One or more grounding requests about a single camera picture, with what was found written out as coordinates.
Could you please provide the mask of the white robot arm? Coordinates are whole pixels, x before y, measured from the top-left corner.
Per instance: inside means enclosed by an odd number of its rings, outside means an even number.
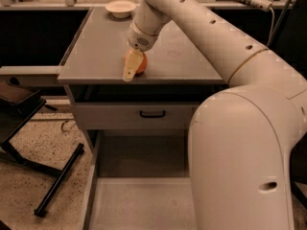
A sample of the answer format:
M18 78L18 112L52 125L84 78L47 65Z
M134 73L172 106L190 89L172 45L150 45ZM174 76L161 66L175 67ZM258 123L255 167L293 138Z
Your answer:
M198 230L295 230L290 155L307 131L307 82L296 69L195 0L143 0L129 30L124 78L174 21L228 88L189 126Z

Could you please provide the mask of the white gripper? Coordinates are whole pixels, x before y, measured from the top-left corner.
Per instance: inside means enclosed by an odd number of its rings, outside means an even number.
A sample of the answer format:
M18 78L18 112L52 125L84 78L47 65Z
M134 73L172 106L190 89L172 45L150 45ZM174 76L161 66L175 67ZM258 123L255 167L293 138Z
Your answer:
M135 75L145 71L145 54L143 52L151 50L156 40L156 35L141 32L134 22L130 24L128 43L133 49L130 49L125 56L123 81L131 82Z

